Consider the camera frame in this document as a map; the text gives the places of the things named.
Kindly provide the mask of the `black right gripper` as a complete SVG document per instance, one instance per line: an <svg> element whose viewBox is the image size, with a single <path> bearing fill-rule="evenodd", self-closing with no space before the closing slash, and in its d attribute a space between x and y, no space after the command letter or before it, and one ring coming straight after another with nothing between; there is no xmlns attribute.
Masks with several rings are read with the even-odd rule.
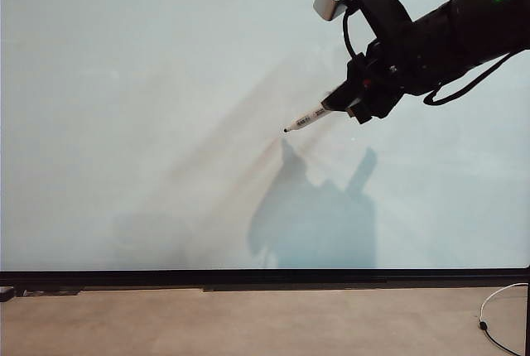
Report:
<svg viewBox="0 0 530 356"><path fill-rule="evenodd" d="M386 118L402 99L404 88L371 68L365 55L354 51L349 39L345 46L350 54L347 78L321 101L323 108L346 112L359 124Z"/></svg>

